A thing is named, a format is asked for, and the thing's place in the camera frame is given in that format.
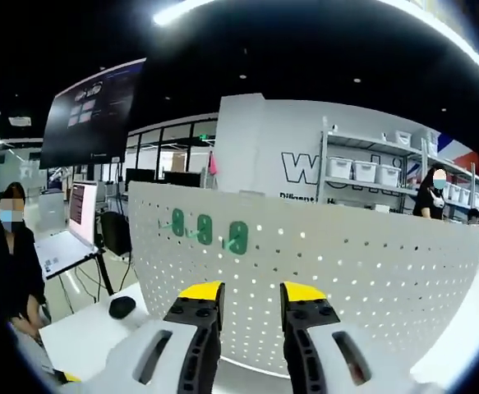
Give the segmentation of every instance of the desk leg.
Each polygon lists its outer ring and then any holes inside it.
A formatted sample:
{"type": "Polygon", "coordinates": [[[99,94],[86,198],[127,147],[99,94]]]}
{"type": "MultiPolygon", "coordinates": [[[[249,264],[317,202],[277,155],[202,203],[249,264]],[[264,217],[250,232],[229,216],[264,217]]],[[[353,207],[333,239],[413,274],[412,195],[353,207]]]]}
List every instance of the desk leg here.
{"type": "Polygon", "coordinates": [[[102,275],[102,280],[104,281],[104,285],[106,286],[106,291],[108,292],[109,296],[112,296],[115,293],[113,292],[111,282],[109,281],[108,270],[106,269],[106,263],[104,262],[104,257],[102,257],[102,254],[97,254],[95,259],[97,260],[97,263],[99,264],[100,275],[102,275]]]}

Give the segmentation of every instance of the monitor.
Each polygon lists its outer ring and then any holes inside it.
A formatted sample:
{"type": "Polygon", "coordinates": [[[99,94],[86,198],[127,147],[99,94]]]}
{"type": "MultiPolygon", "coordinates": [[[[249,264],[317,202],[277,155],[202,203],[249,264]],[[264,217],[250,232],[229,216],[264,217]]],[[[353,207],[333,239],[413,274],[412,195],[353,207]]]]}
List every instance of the monitor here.
{"type": "Polygon", "coordinates": [[[165,171],[164,183],[179,186],[200,187],[200,173],[165,171]]]}
{"type": "Polygon", "coordinates": [[[74,182],[69,203],[69,231],[87,245],[94,245],[97,184],[74,182]]]}
{"type": "Polygon", "coordinates": [[[135,182],[155,182],[155,170],[145,170],[142,168],[126,169],[126,191],[130,185],[130,181],[135,182]]]}
{"type": "Polygon", "coordinates": [[[144,60],[102,71],[57,94],[45,127],[40,168],[124,161],[127,118],[144,60]]]}

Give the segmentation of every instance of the black shirt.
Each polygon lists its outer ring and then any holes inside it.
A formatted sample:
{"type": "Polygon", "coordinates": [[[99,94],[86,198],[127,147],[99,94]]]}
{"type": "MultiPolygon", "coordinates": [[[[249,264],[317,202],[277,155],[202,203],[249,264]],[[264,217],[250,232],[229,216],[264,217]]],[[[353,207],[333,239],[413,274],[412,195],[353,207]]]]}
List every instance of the black shirt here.
{"type": "Polygon", "coordinates": [[[421,211],[424,208],[428,208],[431,212],[431,218],[433,219],[442,219],[444,216],[444,206],[441,205],[444,197],[442,195],[442,190],[438,190],[432,187],[421,187],[418,191],[417,202],[414,205],[412,214],[414,216],[421,216],[421,211]]]}
{"type": "Polygon", "coordinates": [[[27,317],[27,300],[33,296],[45,303],[44,279],[35,249],[35,236],[23,223],[15,232],[13,254],[9,253],[6,234],[0,221],[0,309],[10,319],[27,317]]]}

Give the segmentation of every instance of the face mask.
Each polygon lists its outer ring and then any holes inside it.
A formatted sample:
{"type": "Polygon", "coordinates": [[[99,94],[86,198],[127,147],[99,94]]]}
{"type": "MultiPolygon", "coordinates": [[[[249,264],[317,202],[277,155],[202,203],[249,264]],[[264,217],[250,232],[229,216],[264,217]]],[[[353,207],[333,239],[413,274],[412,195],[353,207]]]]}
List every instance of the face mask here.
{"type": "Polygon", "coordinates": [[[22,212],[0,209],[0,221],[7,231],[16,232],[23,223],[22,212]]]}
{"type": "Polygon", "coordinates": [[[442,190],[445,187],[446,180],[445,179],[433,179],[433,185],[438,190],[442,190]]]}

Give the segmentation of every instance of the black chair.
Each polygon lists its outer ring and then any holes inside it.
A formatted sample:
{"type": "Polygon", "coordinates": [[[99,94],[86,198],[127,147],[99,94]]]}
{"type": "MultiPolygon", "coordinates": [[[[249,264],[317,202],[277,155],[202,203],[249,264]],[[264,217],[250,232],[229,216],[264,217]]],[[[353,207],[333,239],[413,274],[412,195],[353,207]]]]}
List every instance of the black chair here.
{"type": "Polygon", "coordinates": [[[117,256],[131,252],[130,224],[124,215],[107,211],[100,215],[104,246],[117,256]]]}

